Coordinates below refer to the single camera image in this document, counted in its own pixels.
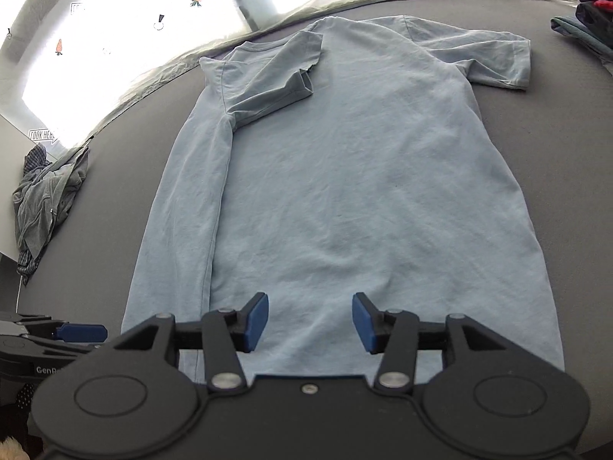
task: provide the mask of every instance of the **white wall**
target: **white wall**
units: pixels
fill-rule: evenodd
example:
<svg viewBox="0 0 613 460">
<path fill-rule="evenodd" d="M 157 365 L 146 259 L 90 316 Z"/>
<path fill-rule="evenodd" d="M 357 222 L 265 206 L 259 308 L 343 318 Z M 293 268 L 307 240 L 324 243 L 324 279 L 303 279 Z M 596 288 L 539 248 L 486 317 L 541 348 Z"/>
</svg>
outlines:
<svg viewBox="0 0 613 460">
<path fill-rule="evenodd" d="M 35 143 L 0 116 L 0 253 L 17 261 L 12 195 L 23 175 L 23 158 Z"/>
</svg>

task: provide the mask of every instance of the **red cloth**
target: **red cloth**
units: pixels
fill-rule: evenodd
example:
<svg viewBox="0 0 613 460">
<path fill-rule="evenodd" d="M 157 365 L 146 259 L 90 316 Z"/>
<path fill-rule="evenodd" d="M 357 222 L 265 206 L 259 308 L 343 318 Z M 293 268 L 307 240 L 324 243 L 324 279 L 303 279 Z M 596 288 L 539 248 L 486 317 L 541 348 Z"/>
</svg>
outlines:
<svg viewBox="0 0 613 460">
<path fill-rule="evenodd" d="M 606 10 L 607 12 L 613 12 L 613 2 L 611 0 L 596 0 L 594 7 L 598 7 L 600 10 Z"/>
</svg>

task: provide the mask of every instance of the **bright window light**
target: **bright window light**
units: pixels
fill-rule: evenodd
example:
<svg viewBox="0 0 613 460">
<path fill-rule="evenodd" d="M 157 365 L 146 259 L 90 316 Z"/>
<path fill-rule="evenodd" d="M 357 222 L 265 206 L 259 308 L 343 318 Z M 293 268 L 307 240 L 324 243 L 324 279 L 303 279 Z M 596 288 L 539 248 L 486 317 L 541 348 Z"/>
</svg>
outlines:
<svg viewBox="0 0 613 460">
<path fill-rule="evenodd" d="M 247 31 L 234 0 L 79 0 L 65 13 L 23 92 L 28 108 L 65 147 L 83 141 L 143 73 Z"/>
</svg>

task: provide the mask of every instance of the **pile of clothes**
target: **pile of clothes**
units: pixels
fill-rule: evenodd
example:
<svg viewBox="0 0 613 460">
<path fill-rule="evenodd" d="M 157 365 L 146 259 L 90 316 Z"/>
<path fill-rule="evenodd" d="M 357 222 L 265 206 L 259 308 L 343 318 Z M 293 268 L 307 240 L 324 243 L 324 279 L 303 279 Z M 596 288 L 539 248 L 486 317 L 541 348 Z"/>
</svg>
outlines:
<svg viewBox="0 0 613 460">
<path fill-rule="evenodd" d="M 574 36 L 613 75 L 613 0 L 579 0 L 574 17 L 551 19 L 551 29 Z"/>
<path fill-rule="evenodd" d="M 76 147 L 50 163 L 45 147 L 38 144 L 24 159 L 23 178 L 13 192 L 17 272 L 24 285 L 38 268 L 53 232 L 68 217 L 87 174 L 89 150 Z"/>
</svg>

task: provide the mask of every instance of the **t-shirt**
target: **t-shirt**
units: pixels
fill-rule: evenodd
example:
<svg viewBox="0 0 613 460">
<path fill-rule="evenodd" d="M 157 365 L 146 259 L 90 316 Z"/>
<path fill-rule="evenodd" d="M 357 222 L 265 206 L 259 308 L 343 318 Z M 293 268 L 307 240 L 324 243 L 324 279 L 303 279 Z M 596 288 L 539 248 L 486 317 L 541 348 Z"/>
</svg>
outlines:
<svg viewBox="0 0 613 460">
<path fill-rule="evenodd" d="M 140 248 L 123 330 L 270 297 L 247 378 L 364 374 L 351 299 L 461 312 L 559 368 L 543 253 L 470 81 L 525 89 L 529 41 L 411 16 L 327 17 L 202 58 Z M 440 370 L 420 352 L 417 382 Z M 180 368 L 203 380 L 201 352 Z"/>
</svg>

